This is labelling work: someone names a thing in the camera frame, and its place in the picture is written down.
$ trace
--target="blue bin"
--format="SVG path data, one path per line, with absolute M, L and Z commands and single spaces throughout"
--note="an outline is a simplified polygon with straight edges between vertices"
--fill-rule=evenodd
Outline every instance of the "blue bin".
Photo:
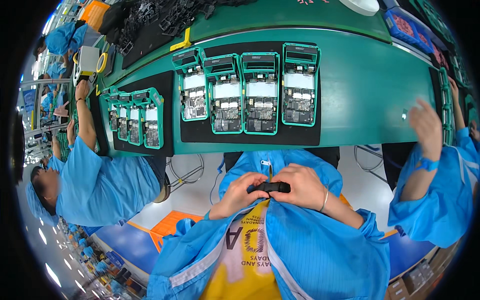
M 400 29 L 398 29 L 398 27 L 395 23 L 395 20 L 393 19 L 393 15 L 397 15 L 399 17 L 402 17 L 402 19 L 407 21 L 408 24 L 410 24 L 410 26 L 412 27 L 413 35 L 415 37 L 410 36 L 410 35 L 404 33 L 403 31 L 401 31 Z M 415 23 L 413 23 L 413 21 L 410 18 L 408 18 L 406 15 L 404 15 L 402 13 L 398 13 L 398 12 L 391 12 L 391 10 L 387 10 L 386 13 L 384 14 L 384 20 L 385 20 L 385 23 L 387 24 L 387 28 L 388 28 L 388 31 L 390 32 L 391 36 L 396 37 L 399 40 L 402 40 L 405 43 L 410 44 L 410 45 L 418 46 L 418 44 L 420 42 L 423 43 L 422 41 L 417 40 L 418 33 L 417 33 L 417 29 L 415 28 Z
M 428 36 L 428 34 L 425 32 L 425 30 L 423 29 L 423 27 L 420 25 L 420 24 L 417 24 L 415 21 L 413 21 L 413 23 L 415 24 L 415 30 L 413 31 L 415 33 L 415 36 L 417 37 L 418 39 L 418 44 L 417 46 L 425 53 L 434 53 L 434 50 L 433 50 L 433 44 L 432 44 L 432 41 L 430 40 L 430 37 Z M 426 39 L 427 39 L 427 42 L 428 42 L 428 45 L 426 45 L 421 39 L 420 39 L 420 36 L 418 35 L 419 33 L 421 33 Z

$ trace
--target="blue floor stripe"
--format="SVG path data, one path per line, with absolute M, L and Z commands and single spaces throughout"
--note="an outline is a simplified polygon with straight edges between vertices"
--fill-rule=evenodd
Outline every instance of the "blue floor stripe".
M 148 274 L 152 273 L 159 253 L 149 233 L 125 223 L 123 226 L 103 226 L 96 235 L 120 256 Z
M 411 240 L 399 233 L 386 237 L 390 244 L 390 279 L 405 272 L 430 252 L 435 245 L 427 241 Z

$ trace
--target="cardboard box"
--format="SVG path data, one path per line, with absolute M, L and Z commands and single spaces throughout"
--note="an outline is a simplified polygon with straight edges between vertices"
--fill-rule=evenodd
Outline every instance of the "cardboard box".
M 384 300 L 392 300 L 392 298 L 390 298 L 390 292 L 388 290 L 385 292 Z
M 401 289 L 402 287 L 405 286 L 405 283 L 403 282 L 403 279 L 399 278 L 397 281 L 391 283 L 389 286 L 388 286 L 388 293 L 395 293 L 396 291 L 398 291 L 399 289 Z
M 390 293 L 390 299 L 391 300 L 406 300 L 406 299 L 410 299 L 410 294 L 408 293 L 405 286 L 401 286 L 401 288 L 399 290 L 397 290 L 395 293 Z
M 433 271 L 427 261 L 424 261 L 419 265 L 419 269 L 425 280 L 430 279 L 433 276 Z
M 412 269 L 403 277 L 403 282 L 409 293 L 413 293 L 415 290 L 419 289 L 426 281 L 427 280 L 423 277 L 418 267 Z

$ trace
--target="orange crate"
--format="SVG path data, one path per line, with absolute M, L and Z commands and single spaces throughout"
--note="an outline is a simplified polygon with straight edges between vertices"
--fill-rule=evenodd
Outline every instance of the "orange crate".
M 177 231 L 177 222 L 185 218 L 198 222 L 204 217 L 171 211 L 165 218 L 155 225 L 155 227 L 150 229 L 150 237 L 152 238 L 153 244 L 155 244 L 158 252 L 160 252 L 160 245 L 163 245 L 162 237 L 174 234 Z
M 98 31 L 103 22 L 103 15 L 109 8 L 110 5 L 95 0 L 85 7 L 79 19 L 85 20 L 87 24 Z

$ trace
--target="woman's left hand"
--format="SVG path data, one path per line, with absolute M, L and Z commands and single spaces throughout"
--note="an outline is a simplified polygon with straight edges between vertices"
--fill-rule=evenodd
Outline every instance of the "woman's left hand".
M 222 201 L 215 203 L 212 209 L 210 209 L 210 220 L 229 217 L 242 208 L 249 206 L 259 198 L 270 198 L 268 193 L 264 191 L 247 193 L 249 186 L 257 186 L 267 180 L 267 178 L 264 174 L 248 172 L 233 181 L 228 186 Z

